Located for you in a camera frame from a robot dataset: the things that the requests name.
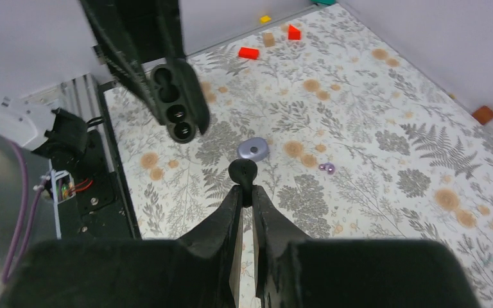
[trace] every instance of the table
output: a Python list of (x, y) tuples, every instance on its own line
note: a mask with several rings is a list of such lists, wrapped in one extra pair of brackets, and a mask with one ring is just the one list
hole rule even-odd
[[(284, 24), (267, 30), (274, 47), (258, 33), (189, 60), (212, 113), (189, 144), (124, 88), (105, 93), (143, 238), (207, 217), (232, 186), (238, 144), (258, 136), (271, 153), (255, 182), (298, 227), (445, 243), (493, 307), (493, 133), (338, 4), (290, 23), (301, 41)], [(238, 58), (242, 46), (259, 59)], [(255, 307), (248, 212), (244, 232), (240, 307)]]

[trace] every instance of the brown block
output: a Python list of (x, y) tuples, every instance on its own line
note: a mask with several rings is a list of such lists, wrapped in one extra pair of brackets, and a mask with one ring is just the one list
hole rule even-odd
[(482, 106), (481, 108), (475, 110), (472, 116), (475, 120), (479, 121), (481, 125), (485, 125), (493, 119), (493, 111), (487, 106)]
[(271, 32), (263, 33), (262, 36), (263, 36), (265, 47), (273, 47), (275, 45), (275, 37), (273, 37), (273, 33)]

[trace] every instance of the wall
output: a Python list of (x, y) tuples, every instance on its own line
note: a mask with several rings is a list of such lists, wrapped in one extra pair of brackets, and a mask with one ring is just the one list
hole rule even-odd
[(493, 109), (493, 1), (341, 2), (468, 111)]
[[(309, 0), (181, 0), (187, 54), (291, 15)], [(109, 79), (77, 0), (0, 0), (0, 92), (25, 96), (85, 73)]]

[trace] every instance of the silver object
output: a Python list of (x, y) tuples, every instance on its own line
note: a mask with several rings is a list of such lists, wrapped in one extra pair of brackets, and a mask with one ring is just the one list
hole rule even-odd
[(241, 158), (247, 158), (254, 162), (259, 162), (269, 155), (269, 145), (267, 141), (260, 137), (250, 138), (243, 141), (237, 148), (237, 155)]

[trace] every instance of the red block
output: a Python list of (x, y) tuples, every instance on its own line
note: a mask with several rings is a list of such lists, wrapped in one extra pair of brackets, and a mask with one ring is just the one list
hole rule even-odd
[(288, 39), (289, 40), (300, 40), (301, 39), (301, 31), (299, 31), (296, 27), (290, 25), (288, 27)]
[(254, 48), (241, 47), (239, 49), (239, 56), (241, 58), (257, 60), (260, 55), (260, 50)]

